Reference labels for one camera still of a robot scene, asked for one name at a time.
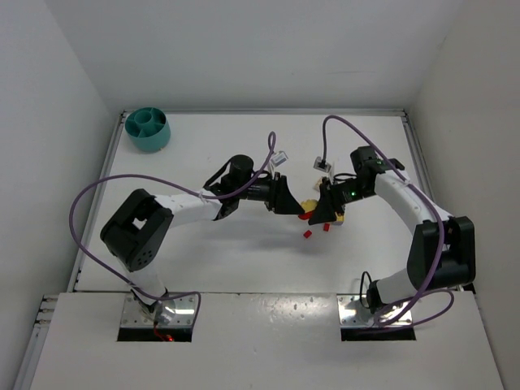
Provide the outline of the short yellow lego brick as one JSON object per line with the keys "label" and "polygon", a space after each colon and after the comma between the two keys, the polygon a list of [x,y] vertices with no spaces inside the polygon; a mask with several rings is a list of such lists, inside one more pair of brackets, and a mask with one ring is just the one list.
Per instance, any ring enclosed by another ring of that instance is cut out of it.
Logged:
{"label": "short yellow lego brick", "polygon": [[318,201],[316,199],[308,199],[301,202],[301,207],[305,214],[314,211],[317,205]]}

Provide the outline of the red lego brick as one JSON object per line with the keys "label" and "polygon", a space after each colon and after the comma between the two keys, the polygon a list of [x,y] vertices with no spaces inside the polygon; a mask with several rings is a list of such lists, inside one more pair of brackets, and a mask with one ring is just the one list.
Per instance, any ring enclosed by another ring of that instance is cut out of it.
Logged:
{"label": "red lego brick", "polygon": [[298,218],[301,220],[308,220],[312,217],[313,213],[314,212],[311,210],[311,211],[305,212],[304,214],[299,214]]}

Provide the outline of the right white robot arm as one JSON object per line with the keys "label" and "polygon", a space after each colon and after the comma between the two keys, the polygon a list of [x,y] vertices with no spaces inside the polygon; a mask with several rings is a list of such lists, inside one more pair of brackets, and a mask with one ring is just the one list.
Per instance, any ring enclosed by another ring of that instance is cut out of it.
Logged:
{"label": "right white robot arm", "polygon": [[377,157],[370,146],[350,154],[355,175],[344,181],[325,178],[309,224],[333,223],[352,202],[377,196],[387,202],[409,229],[412,241],[405,268],[370,282],[366,303],[372,314],[416,294],[471,284],[476,276],[475,226],[437,206],[408,181],[396,159]]}

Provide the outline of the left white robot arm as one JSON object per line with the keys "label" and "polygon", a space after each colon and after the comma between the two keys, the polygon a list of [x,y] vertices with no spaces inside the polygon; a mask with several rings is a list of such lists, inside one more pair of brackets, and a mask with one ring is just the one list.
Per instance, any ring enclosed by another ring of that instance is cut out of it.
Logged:
{"label": "left white robot arm", "polygon": [[123,266],[132,293],[145,316],[157,318],[160,301],[170,294],[154,269],[154,259],[171,228],[200,221],[217,221],[236,211],[241,200],[262,202],[276,215],[302,215],[287,177],[255,171],[253,159],[231,157],[200,195],[159,196],[134,190],[101,230],[100,238]]}

